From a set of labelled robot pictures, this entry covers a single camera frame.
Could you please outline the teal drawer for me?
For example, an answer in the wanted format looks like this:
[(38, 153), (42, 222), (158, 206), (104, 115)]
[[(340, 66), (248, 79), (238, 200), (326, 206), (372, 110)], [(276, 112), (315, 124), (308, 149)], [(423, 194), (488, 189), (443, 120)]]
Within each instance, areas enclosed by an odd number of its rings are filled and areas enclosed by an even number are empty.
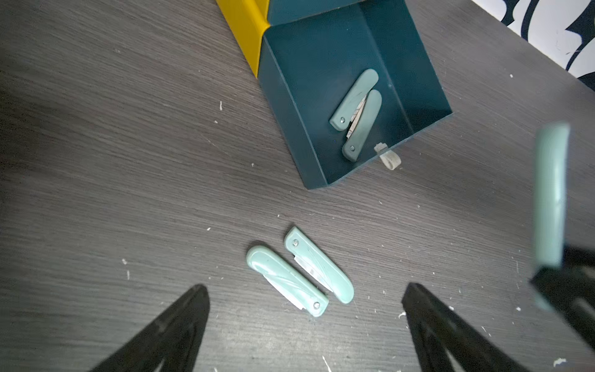
[[(356, 161), (331, 117), (361, 74), (373, 69), (379, 115)], [(324, 188), (452, 114), (403, 1), (335, 5), (271, 26), (263, 35), (258, 79), (307, 189)]]

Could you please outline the yellow drawer cabinet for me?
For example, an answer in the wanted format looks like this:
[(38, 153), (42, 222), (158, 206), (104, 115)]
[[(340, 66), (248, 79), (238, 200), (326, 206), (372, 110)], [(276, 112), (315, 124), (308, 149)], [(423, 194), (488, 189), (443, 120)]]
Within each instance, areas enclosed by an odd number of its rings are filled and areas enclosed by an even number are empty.
[(267, 20), (270, 0), (217, 0), (246, 61), (257, 78), (265, 31), (271, 27)]

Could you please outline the mint folding knife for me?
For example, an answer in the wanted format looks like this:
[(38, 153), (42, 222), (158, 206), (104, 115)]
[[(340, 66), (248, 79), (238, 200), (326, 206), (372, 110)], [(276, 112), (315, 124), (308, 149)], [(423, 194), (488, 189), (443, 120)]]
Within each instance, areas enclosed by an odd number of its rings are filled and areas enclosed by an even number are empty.
[(285, 239), (285, 248), (294, 260), (319, 284), (331, 291), (343, 304), (352, 302), (355, 289), (347, 275), (297, 226), (292, 227)]
[(342, 102), (331, 116), (329, 123), (337, 131), (347, 130), (356, 119), (356, 115), (363, 107), (367, 95), (379, 80), (379, 75), (374, 69), (365, 70), (353, 83)]
[(342, 153), (347, 160), (353, 163), (358, 160), (377, 119), (382, 101), (382, 95), (378, 90), (373, 89), (370, 91), (364, 107), (359, 111), (361, 115), (358, 124), (342, 148)]
[(246, 263), (296, 308), (316, 318), (324, 314), (327, 296), (270, 248), (253, 246), (246, 254)]
[(542, 127), (535, 143), (534, 270), (562, 267), (566, 223), (566, 165), (570, 124)]

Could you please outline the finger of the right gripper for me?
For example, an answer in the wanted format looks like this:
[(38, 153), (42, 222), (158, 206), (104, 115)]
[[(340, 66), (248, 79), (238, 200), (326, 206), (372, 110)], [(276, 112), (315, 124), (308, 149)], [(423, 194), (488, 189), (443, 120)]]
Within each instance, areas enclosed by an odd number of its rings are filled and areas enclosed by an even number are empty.
[(566, 244), (562, 267), (543, 267), (534, 289), (594, 348), (594, 249)]

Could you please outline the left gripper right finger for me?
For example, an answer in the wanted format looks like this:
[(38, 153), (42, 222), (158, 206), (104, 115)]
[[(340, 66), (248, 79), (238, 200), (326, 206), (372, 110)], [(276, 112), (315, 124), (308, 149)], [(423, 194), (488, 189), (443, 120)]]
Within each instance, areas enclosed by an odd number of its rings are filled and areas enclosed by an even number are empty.
[(487, 341), (426, 287), (408, 284), (401, 303), (423, 371), (452, 371), (453, 357), (465, 371), (526, 371)]

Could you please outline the mint folding knife top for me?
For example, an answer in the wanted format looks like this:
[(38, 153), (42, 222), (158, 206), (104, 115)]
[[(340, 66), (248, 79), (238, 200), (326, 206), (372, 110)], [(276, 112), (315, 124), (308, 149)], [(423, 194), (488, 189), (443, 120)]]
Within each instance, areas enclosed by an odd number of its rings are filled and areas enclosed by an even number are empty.
[(542, 127), (535, 143), (534, 270), (562, 267), (566, 223), (566, 165), (570, 124)]

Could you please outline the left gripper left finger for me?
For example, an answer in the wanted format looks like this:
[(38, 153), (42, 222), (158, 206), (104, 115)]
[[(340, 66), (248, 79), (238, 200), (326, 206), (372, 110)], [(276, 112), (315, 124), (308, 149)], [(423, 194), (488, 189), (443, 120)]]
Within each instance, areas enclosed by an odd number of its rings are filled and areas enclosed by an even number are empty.
[(209, 319), (205, 286), (189, 288), (93, 371), (193, 371)]

